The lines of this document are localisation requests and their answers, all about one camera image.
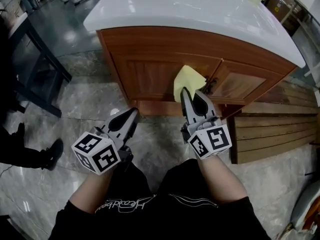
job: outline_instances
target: black sneaker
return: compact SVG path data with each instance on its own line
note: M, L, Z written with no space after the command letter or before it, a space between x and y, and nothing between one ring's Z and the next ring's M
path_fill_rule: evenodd
M25 124L23 122L19 123L18 130L16 131L16 134L19 138L24 138L25 136Z
M12 133L12 137L19 147L25 146L25 124L23 122L19 123L18 130Z
M63 151L64 143L60 138L58 138L50 148L46 149L47 155L49 156L49 162L46 166L42 167L42 169L53 171Z

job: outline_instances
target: gray floor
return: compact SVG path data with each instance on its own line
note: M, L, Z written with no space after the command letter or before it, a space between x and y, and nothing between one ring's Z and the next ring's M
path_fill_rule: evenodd
M25 145L29 148L50 147L56 138L64 142L63 155L54 171L13 166L0 178L0 214L11 215L33 239L48 238L57 212L88 173L73 154L71 144L92 126L101 126L112 109L127 107L118 85L107 74L73 77L62 87L57 104L62 110L60 119L30 103L25 114L11 114L6 124L13 133L20 122L25 123ZM193 157L180 133L183 121L180 117L144 117L129 141L133 161L145 173L153 191L168 169ZM313 171L312 147L305 145L243 165L232 165L228 153L220 157L242 180L257 217L275 237L289 222L308 180L304 174ZM0 164L0 172L8 167Z

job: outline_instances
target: forearm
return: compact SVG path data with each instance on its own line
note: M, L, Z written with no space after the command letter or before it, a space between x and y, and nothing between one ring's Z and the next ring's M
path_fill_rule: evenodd
M226 204L248 196L244 185L218 156L198 159L198 164L211 196L217 202Z
M73 193L70 202L84 212L95 213L104 201L114 170L115 168L112 168L102 175L90 172L81 186Z

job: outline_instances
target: wooden pallet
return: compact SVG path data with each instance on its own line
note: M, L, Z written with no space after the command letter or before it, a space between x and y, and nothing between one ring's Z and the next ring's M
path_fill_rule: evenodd
M314 141L318 113L311 90L281 82L228 120L232 163L264 159Z

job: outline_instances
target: bathroom vanity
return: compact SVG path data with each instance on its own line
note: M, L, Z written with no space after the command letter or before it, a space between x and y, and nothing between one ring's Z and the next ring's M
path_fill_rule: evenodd
M223 118L305 66L278 20L248 0L100 0L84 26L143 115L182 114L173 91L183 65L207 79L201 91Z

